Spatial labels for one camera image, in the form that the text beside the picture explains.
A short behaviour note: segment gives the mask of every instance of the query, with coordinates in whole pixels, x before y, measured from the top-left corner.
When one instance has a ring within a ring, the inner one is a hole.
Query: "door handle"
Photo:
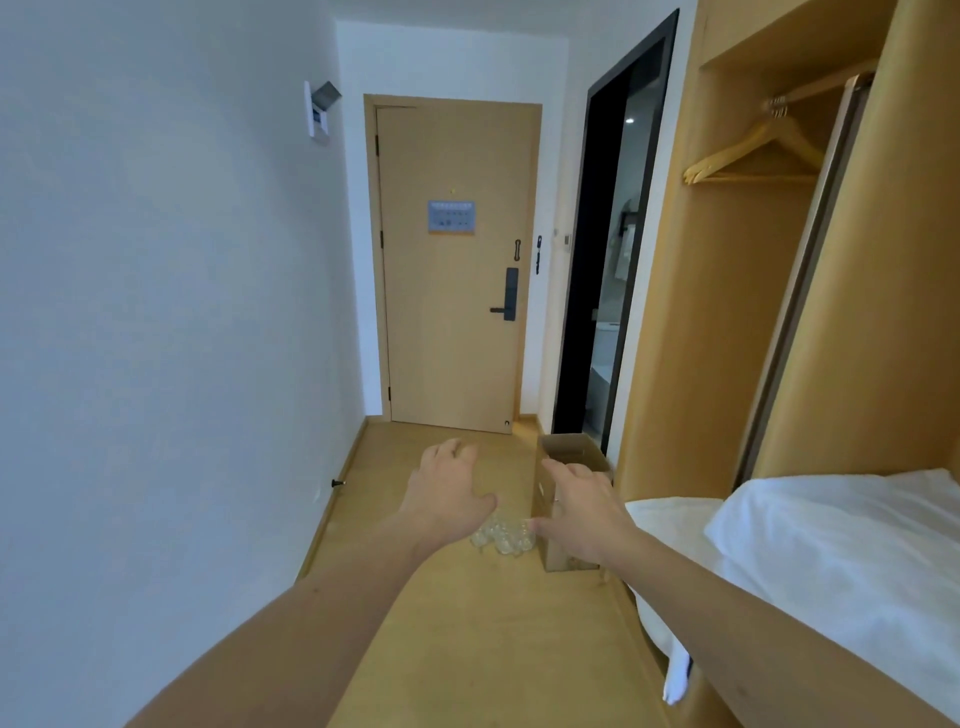
[[[507,269],[507,284],[503,292],[503,308],[491,308],[490,313],[502,313],[504,321],[516,321],[516,291],[520,284],[520,269]]]

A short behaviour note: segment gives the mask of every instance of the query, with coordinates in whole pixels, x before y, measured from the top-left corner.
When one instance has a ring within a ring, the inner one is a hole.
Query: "cardboard box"
[[[534,503],[532,509],[534,518],[552,518],[560,507],[557,502],[557,484],[554,482],[553,476],[542,465],[543,459],[547,457],[561,463],[586,465],[596,473],[605,473],[612,481],[613,468],[589,435],[541,435],[537,441],[537,466],[534,470]],[[570,556],[555,541],[547,541],[538,537],[537,546],[540,549],[543,568],[547,571],[599,568],[596,564],[590,564]]]

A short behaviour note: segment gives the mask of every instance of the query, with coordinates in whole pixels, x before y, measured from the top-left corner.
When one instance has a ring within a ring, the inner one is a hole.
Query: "bathroom doorway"
[[[553,431],[606,452],[679,11],[590,89]]]

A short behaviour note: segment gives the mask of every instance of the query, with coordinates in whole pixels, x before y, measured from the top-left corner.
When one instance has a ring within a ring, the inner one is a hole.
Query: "forearm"
[[[207,652],[132,728],[323,726],[397,595],[430,555],[396,515]]]
[[[840,645],[639,529],[624,530],[607,561],[746,728],[953,725]]]

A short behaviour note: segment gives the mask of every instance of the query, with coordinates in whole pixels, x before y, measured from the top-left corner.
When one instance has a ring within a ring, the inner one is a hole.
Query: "wooden door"
[[[511,431],[539,129],[530,105],[377,110],[395,421]],[[474,203],[473,232],[431,232],[431,202]],[[508,279],[517,281],[512,321],[491,312],[505,307]]]

